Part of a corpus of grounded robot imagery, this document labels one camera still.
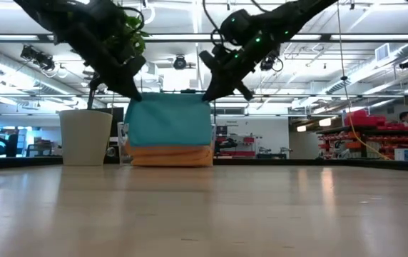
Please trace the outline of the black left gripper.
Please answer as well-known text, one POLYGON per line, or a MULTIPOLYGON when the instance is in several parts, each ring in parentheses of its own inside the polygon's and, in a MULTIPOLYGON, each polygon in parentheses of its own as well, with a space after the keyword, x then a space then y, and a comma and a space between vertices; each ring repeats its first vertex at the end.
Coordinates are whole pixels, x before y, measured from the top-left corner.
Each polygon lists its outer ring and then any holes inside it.
POLYGON ((142 101, 134 76, 146 64, 146 59, 137 54, 130 45, 113 54, 95 36, 87 36, 86 54, 82 57, 104 80, 109 90, 135 101, 142 101))

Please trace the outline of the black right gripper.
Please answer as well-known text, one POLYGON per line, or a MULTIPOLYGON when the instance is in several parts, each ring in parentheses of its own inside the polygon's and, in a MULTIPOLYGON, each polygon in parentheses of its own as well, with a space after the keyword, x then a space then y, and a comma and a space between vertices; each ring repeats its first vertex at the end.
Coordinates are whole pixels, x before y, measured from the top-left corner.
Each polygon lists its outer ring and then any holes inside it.
POLYGON ((239 49, 228 49, 224 44, 216 43, 214 58, 217 68, 202 101, 214 101, 233 95, 235 88, 246 101, 251 101, 253 92, 243 84, 243 79, 253 72, 270 52, 279 51, 281 44, 282 41, 275 39, 273 35, 254 36, 239 49))

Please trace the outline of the blue microfiber towel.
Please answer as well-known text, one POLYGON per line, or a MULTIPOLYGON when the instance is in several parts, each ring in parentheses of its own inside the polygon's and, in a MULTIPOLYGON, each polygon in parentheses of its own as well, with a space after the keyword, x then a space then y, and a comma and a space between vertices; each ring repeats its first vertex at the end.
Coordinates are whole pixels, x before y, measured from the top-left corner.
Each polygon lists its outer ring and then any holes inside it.
POLYGON ((200 94, 143 93, 126 112, 132 146, 206 146, 212 138, 211 108, 200 94))

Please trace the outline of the clear plastic bin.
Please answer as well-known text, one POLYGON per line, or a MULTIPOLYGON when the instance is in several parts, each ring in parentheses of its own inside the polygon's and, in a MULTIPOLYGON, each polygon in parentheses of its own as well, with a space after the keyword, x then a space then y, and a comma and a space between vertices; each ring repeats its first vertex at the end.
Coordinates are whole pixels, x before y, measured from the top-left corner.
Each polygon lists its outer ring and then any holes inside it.
MULTIPOLYGON (((184 153, 184 152, 192 152, 192 151, 136 151, 134 153, 129 153, 127 152, 127 150, 125 149, 125 144, 129 143, 128 137, 127 137, 127 130, 128 130, 128 125, 127 124, 122 124, 119 123, 118 124, 118 141, 120 144, 120 149, 119 149, 119 153, 121 154, 121 158, 122 156, 127 156, 128 159, 130 160, 130 164, 131 161, 133 160, 134 156, 151 156, 151 155, 163 155, 163 154, 167 154, 167 153, 184 153)), ((216 132, 216 128, 215 125, 212 125, 211 128, 211 140, 210 140, 210 144, 213 144, 214 140, 215 140, 215 132, 216 132)), ((213 152, 213 147, 211 149, 209 148, 204 148, 206 150, 212 151, 213 152)), ((141 166, 141 167, 178 167, 178 166, 141 166)))

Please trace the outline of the green leafy plant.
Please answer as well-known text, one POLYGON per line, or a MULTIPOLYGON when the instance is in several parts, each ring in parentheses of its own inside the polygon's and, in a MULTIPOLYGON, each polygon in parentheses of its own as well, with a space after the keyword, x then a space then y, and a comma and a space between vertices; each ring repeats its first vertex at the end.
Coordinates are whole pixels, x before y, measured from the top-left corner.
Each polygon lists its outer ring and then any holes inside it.
MULTIPOLYGON (((115 54, 123 50, 125 45, 130 45, 137 54, 143 55, 146 48, 144 38, 149 34, 142 31, 145 22, 140 10, 122 4, 112 4, 111 13, 103 24, 105 27, 100 40, 111 53, 115 54)), ((90 93, 87 104, 89 109, 93 108, 93 100, 101 84, 105 84, 104 80, 94 71, 89 83, 90 93)))

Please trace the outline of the white plant pot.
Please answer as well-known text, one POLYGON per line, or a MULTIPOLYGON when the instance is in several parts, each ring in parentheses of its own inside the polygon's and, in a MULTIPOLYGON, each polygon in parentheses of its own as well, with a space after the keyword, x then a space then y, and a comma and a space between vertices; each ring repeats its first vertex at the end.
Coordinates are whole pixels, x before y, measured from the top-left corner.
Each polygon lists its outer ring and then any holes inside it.
POLYGON ((59 114, 65 166, 102 166, 111 133, 112 115, 94 110, 59 114))

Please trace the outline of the long ceiling light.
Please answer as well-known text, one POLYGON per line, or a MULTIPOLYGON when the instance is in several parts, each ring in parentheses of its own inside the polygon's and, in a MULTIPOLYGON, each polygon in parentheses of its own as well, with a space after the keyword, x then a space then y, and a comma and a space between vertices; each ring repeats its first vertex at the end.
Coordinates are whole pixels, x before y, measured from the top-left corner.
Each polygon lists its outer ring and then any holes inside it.
POLYGON ((146 41, 209 41, 210 34, 151 34, 146 41))
POLYGON ((321 34, 296 34, 291 41, 319 41, 321 37, 321 34))

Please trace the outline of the shelf with red bins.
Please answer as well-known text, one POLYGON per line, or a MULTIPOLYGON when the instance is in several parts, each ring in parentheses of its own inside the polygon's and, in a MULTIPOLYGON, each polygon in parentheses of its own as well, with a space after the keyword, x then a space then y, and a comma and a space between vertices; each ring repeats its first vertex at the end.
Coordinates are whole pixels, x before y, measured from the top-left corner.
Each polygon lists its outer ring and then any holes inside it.
POLYGON ((408 127, 359 110, 345 115, 344 126, 317 133, 322 159, 394 160, 396 148, 408 148, 408 127))

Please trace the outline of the black aluminium table frame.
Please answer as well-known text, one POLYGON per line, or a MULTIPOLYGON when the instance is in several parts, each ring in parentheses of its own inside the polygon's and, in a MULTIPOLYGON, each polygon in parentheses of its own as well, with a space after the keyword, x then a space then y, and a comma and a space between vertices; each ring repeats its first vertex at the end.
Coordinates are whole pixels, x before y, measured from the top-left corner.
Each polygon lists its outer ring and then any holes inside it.
MULTIPOLYGON (((63 159, 58 156, 52 157, 16 157, 0 158, 0 168, 21 168, 30 166, 61 165, 63 159)), ((223 159, 213 160, 216 166, 351 166, 362 168, 380 168, 398 171, 408 171, 408 161, 381 161, 369 159, 223 159)))

